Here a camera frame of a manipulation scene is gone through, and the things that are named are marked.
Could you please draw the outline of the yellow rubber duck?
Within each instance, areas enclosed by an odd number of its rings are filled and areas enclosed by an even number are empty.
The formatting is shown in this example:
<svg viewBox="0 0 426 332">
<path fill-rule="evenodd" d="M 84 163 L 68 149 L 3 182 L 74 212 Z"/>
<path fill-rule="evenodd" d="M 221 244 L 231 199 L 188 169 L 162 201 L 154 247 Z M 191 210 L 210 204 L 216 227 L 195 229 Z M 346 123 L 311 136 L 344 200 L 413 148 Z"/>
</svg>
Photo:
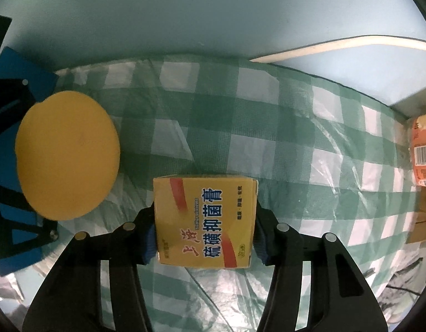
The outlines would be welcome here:
<svg viewBox="0 0 426 332">
<path fill-rule="evenodd" d="M 120 142 L 108 113 L 74 91 L 35 103 L 16 134 L 16 167 L 29 205 L 62 221 L 82 217 L 109 195 L 118 175 Z"/>
</svg>

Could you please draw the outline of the yellow ointment box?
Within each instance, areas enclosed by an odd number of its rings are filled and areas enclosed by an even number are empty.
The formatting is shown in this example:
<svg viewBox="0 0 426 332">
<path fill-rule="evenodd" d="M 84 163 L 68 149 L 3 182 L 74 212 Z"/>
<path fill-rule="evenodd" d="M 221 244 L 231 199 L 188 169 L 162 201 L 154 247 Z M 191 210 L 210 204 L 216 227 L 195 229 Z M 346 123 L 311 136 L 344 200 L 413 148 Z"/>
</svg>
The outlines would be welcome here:
<svg viewBox="0 0 426 332">
<path fill-rule="evenodd" d="M 160 263 L 207 269 L 251 264 L 258 182 L 239 175 L 153 181 Z"/>
</svg>

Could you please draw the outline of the cardboard box blue edges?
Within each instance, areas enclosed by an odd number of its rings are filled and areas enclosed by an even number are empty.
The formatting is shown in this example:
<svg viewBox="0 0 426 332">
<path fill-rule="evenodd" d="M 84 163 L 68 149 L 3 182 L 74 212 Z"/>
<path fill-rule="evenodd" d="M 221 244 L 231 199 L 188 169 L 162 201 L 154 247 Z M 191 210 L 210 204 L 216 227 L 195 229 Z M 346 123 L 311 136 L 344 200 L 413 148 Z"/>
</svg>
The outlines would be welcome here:
<svg viewBox="0 0 426 332">
<path fill-rule="evenodd" d="M 414 228 L 408 236 L 407 243 L 424 241 L 426 241 L 426 187 L 421 189 Z"/>
</svg>

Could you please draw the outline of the green checkered tablecloth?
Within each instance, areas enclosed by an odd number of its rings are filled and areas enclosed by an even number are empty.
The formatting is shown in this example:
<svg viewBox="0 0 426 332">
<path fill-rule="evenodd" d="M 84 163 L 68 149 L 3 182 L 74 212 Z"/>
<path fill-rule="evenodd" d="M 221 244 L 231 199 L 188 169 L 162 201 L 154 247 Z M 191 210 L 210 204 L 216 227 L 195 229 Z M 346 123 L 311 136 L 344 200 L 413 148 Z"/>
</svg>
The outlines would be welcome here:
<svg viewBox="0 0 426 332">
<path fill-rule="evenodd" d="M 92 97 L 120 137 L 120 171 L 91 213 L 16 274 L 9 319 L 22 327 L 47 273 L 76 232 L 102 235 L 131 221 L 165 175 L 244 175 L 260 204 L 306 235 L 336 234 L 381 304 L 403 257 L 417 193 L 405 120 L 326 79 L 246 61 L 166 56 L 57 72 L 0 62 L 0 78 L 28 81 L 37 101 L 64 90 Z"/>
</svg>

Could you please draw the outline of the orange snack bag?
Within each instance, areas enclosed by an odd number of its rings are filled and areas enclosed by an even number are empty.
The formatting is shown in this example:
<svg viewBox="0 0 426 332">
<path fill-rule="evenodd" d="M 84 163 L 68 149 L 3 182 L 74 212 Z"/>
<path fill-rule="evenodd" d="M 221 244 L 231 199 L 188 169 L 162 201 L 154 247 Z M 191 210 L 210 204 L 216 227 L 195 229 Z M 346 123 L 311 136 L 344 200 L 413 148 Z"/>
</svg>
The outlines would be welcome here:
<svg viewBox="0 0 426 332">
<path fill-rule="evenodd" d="M 426 187 L 426 114 L 412 122 L 410 156 L 417 184 Z"/>
</svg>

